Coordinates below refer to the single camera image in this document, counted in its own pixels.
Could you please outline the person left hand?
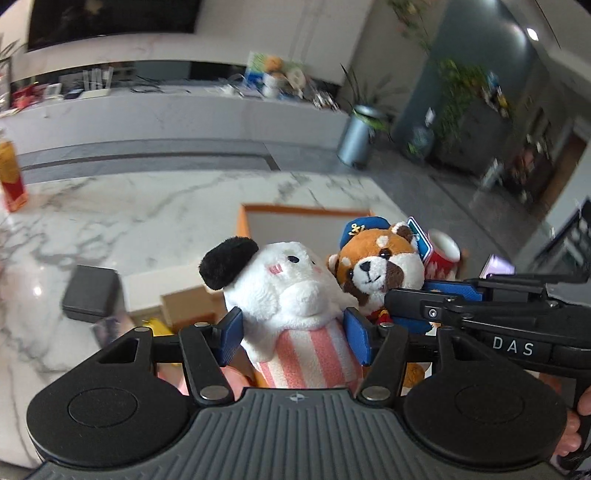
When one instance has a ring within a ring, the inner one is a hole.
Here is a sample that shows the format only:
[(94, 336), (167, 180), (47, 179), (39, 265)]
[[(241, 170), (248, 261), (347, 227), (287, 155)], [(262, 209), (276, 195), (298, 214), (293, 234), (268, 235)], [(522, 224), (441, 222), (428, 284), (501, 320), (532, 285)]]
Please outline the person left hand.
[[(173, 364), (157, 364), (156, 376), (174, 386), (182, 395), (188, 397), (190, 395), (189, 386), (185, 377), (183, 366), (179, 363)], [(221, 367), (219, 374), (214, 379), (205, 384), (202, 383), (197, 387), (197, 392), (200, 392), (205, 387), (225, 386), (231, 392), (231, 398), (238, 400), (245, 388), (249, 388), (252, 383), (249, 378), (239, 372), (238, 369), (232, 366)]]

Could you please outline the person right hand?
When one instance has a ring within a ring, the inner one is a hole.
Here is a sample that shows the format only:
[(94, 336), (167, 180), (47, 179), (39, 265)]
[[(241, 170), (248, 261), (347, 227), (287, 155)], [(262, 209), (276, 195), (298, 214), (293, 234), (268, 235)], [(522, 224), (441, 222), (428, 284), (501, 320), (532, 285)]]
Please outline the person right hand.
[(564, 457), (579, 449), (582, 443), (582, 437), (579, 433), (581, 423), (580, 417), (587, 417), (590, 415), (590, 412), (591, 393), (590, 389), (587, 388), (578, 401), (576, 412), (568, 412), (567, 426), (555, 449), (555, 455)]

